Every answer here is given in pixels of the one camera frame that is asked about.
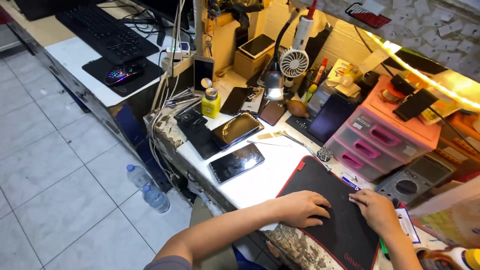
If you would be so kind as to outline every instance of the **plastic water bottle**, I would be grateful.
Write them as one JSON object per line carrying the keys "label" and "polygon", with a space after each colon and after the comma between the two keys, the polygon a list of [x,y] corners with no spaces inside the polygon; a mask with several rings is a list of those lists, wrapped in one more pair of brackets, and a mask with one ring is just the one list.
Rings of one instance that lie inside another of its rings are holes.
{"label": "plastic water bottle", "polygon": [[145,169],[140,166],[133,166],[131,164],[128,164],[127,178],[139,190],[142,190],[143,186],[146,184],[152,184],[152,178],[150,178]]}
{"label": "plastic water bottle", "polygon": [[163,193],[158,187],[154,185],[146,184],[142,188],[143,197],[145,202],[147,202],[155,211],[158,213],[163,213],[170,208],[170,201],[167,198],[167,195]]}

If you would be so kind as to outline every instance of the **tile floor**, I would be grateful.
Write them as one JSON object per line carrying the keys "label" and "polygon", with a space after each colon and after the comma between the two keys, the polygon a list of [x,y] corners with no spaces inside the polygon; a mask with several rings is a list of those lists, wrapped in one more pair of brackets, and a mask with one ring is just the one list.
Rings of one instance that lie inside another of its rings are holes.
{"label": "tile floor", "polygon": [[[190,206],[170,191],[151,209],[126,179],[141,162],[26,51],[0,59],[0,127],[0,270],[142,269],[188,227]],[[276,270],[254,241],[234,245]]]}

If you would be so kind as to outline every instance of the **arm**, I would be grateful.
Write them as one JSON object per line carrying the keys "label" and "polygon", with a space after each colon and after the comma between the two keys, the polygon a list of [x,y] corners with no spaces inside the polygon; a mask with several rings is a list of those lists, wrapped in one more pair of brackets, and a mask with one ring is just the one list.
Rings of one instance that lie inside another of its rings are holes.
{"label": "arm", "polygon": [[300,191],[214,217],[174,235],[154,260],[177,255],[193,263],[274,222],[281,221],[300,228],[322,225],[321,220],[309,218],[312,215],[330,217],[318,205],[330,207],[330,203],[320,194]]}
{"label": "arm", "polygon": [[370,227],[383,239],[395,270],[422,270],[412,240],[403,232],[393,204],[370,189],[350,194]]}

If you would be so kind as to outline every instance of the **pink drawer organizer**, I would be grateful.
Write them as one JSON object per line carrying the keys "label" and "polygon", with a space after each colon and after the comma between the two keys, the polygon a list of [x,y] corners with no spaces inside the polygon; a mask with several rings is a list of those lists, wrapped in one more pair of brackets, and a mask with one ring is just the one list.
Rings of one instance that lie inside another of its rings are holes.
{"label": "pink drawer organizer", "polygon": [[388,173],[360,158],[352,149],[340,142],[335,135],[325,143],[324,147],[332,150],[333,156],[338,162],[366,181],[373,182],[380,176]]}
{"label": "pink drawer organizer", "polygon": [[378,98],[390,79],[390,76],[382,75],[346,123],[362,137],[375,142],[388,153],[393,153],[398,160],[410,162],[436,148],[441,127],[437,124],[424,125],[417,118],[404,122],[393,114],[392,111],[397,106],[383,103]]}
{"label": "pink drawer organizer", "polygon": [[359,157],[369,160],[384,171],[389,172],[408,163],[407,160],[402,160],[398,155],[389,152],[385,147],[357,132],[357,129],[348,123],[343,124],[335,136],[344,145],[350,146]]}

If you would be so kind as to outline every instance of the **plastic drawer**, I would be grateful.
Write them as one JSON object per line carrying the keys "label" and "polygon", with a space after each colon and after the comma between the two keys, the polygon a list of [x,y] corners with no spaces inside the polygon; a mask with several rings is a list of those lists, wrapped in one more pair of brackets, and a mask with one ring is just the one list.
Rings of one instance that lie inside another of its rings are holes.
{"label": "plastic drawer", "polygon": [[345,145],[339,142],[335,136],[332,136],[325,143],[324,147],[332,150],[333,156],[338,162],[351,169],[353,172],[358,174],[358,176],[365,179],[366,181],[373,182],[380,176],[388,173],[382,172],[378,168],[363,161],[359,156],[354,154],[353,151],[351,151]]}
{"label": "plastic drawer", "polygon": [[389,152],[396,153],[403,160],[412,161],[431,151],[390,130],[377,117],[364,112],[361,107],[353,112],[346,123],[357,129],[357,133],[381,145]]}
{"label": "plastic drawer", "polygon": [[393,153],[389,153],[384,147],[375,144],[363,134],[359,135],[356,128],[345,123],[335,133],[337,139],[344,145],[347,145],[362,159],[369,160],[371,163],[384,171],[391,171],[408,161],[396,158]]}

